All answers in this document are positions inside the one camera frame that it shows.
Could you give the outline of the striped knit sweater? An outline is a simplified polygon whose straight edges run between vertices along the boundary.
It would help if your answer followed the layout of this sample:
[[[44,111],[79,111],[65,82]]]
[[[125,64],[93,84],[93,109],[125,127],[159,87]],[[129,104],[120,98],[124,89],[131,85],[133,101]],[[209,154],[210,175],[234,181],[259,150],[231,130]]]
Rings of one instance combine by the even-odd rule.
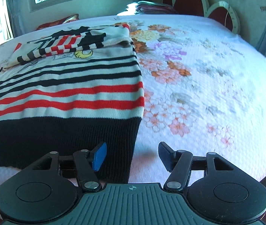
[[[126,183],[145,107],[126,23],[60,30],[18,44],[0,72],[0,167],[104,142],[99,179]]]

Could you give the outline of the red heart headboard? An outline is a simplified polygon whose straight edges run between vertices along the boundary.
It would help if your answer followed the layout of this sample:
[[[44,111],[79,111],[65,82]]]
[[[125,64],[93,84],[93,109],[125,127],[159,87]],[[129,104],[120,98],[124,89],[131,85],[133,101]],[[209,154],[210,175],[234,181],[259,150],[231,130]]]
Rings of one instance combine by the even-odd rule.
[[[234,34],[240,33],[240,20],[236,11],[226,1],[212,5],[208,0],[162,0],[181,15],[200,16],[213,19]]]

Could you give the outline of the red gold pillow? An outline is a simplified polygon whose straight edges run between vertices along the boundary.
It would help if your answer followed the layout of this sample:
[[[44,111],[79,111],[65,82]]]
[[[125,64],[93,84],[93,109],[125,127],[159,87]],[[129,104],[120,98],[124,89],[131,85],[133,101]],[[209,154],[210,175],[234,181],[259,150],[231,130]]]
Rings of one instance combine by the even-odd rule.
[[[73,21],[78,21],[78,20],[79,20],[79,15],[78,14],[74,14],[74,15],[70,15],[70,16],[64,17],[62,19],[53,21],[53,22],[48,22],[48,23],[41,24],[40,26],[38,26],[36,28],[36,30],[38,31],[38,30],[45,29],[45,28],[48,28],[48,27],[57,26],[57,25],[60,25],[60,24],[66,24],[66,23],[73,22]]]

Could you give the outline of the floral white bedspread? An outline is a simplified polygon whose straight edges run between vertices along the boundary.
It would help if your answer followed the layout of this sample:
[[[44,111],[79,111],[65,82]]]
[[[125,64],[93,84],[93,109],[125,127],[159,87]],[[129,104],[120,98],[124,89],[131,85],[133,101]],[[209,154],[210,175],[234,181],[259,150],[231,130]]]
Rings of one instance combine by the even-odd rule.
[[[108,16],[19,36],[0,45],[0,69],[18,43],[80,26],[128,23],[145,89],[129,182],[168,177],[157,149],[213,151],[258,181],[266,177],[266,58],[208,18]]]

